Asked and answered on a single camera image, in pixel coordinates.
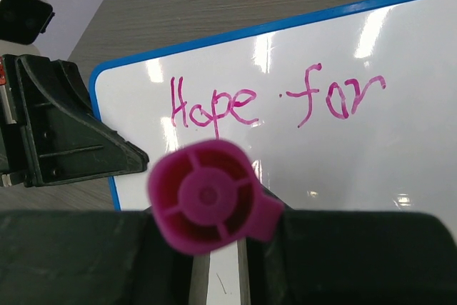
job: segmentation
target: black mount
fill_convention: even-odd
[[[435,217],[286,209],[246,240],[252,305],[457,304],[457,249]]]
[[[95,119],[77,65],[33,55],[0,59],[0,186],[146,170],[146,153]]]
[[[151,213],[3,211],[0,224],[0,304],[206,304],[209,256],[174,251]]]

